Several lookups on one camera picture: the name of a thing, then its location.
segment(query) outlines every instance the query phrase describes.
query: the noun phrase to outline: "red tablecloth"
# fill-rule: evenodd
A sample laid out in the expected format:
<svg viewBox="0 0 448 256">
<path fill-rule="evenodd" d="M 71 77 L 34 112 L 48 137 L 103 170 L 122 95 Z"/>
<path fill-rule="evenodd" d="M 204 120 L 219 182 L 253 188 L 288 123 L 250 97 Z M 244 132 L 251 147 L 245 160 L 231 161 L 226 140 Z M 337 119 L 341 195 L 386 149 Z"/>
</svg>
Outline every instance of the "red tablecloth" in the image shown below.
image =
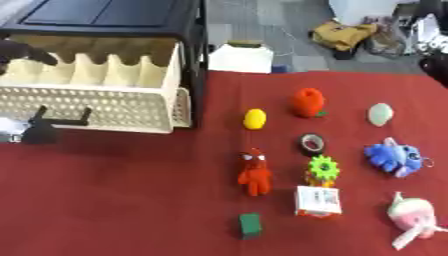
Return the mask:
<svg viewBox="0 0 448 256">
<path fill-rule="evenodd" d="M 327 97 L 324 118 L 290 114 L 288 98 L 303 87 Z M 367 109 L 392 105 L 384 128 Z M 288 75 L 212 73 L 200 130 L 172 135 L 64 132 L 53 146 L 0 146 L 0 254 L 90 255 L 346 255 L 438 256 L 448 234 L 391 247 L 401 232 L 385 211 L 395 191 L 434 203 L 448 224 L 448 91 L 410 75 L 312 72 Z M 249 108 L 268 114 L 264 130 L 248 132 Z M 342 169 L 337 182 L 344 214 L 334 220 L 295 217 L 293 191 L 308 159 L 294 140 L 325 137 L 326 154 Z M 366 163 L 364 145 L 393 136 L 436 161 L 406 179 Z M 258 147 L 274 172 L 274 191 L 250 198 L 236 184 L 238 152 Z M 238 239 L 238 215 L 261 214 L 260 238 Z"/>
</svg>

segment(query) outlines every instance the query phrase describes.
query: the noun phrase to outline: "blue plush toy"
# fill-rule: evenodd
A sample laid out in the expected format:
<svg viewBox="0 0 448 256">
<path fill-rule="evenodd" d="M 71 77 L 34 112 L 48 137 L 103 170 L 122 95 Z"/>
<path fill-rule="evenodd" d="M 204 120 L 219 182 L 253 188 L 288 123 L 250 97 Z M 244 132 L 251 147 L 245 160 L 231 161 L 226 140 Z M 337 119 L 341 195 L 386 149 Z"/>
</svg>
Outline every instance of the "blue plush toy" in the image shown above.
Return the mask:
<svg viewBox="0 0 448 256">
<path fill-rule="evenodd" d="M 422 168 L 423 160 L 416 147 L 398 145 L 393 138 L 386 138 L 384 144 L 366 147 L 364 154 L 374 166 L 385 172 L 395 172 L 395 177 L 403 178 Z"/>
</svg>

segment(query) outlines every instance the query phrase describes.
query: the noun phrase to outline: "yellow bag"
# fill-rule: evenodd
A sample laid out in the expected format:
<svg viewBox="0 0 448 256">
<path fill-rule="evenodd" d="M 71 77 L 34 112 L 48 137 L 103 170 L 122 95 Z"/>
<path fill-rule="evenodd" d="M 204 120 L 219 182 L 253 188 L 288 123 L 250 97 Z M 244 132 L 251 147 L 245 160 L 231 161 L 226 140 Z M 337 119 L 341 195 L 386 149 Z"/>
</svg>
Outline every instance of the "yellow bag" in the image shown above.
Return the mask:
<svg viewBox="0 0 448 256">
<path fill-rule="evenodd" d="M 314 29 L 312 40 L 338 51 L 348 51 L 373 35 L 377 29 L 376 24 L 348 27 L 336 21 L 329 21 Z"/>
</svg>

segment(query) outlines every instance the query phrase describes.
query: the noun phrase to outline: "green flower toy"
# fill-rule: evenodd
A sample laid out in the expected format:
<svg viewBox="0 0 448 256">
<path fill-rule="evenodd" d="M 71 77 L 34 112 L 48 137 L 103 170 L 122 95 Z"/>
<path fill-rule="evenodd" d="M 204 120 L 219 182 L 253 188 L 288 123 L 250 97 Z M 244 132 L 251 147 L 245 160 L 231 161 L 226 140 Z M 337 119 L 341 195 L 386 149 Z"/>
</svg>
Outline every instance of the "green flower toy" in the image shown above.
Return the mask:
<svg viewBox="0 0 448 256">
<path fill-rule="evenodd" d="M 311 186 L 333 187 L 341 172 L 337 165 L 331 157 L 315 156 L 308 165 L 305 179 Z"/>
</svg>

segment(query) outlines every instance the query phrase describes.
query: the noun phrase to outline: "red stuffed toy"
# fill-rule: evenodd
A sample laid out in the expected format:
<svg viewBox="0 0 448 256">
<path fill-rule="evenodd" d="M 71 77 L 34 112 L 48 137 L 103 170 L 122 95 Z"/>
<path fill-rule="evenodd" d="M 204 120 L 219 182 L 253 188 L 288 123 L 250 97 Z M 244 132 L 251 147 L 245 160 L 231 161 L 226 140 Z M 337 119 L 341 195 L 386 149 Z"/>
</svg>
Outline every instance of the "red stuffed toy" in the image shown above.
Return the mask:
<svg viewBox="0 0 448 256">
<path fill-rule="evenodd" d="M 266 157 L 260 150 L 252 148 L 242 153 L 244 169 L 238 183 L 247 185 L 251 196 L 266 195 L 271 191 L 272 173 L 267 168 Z"/>
</svg>

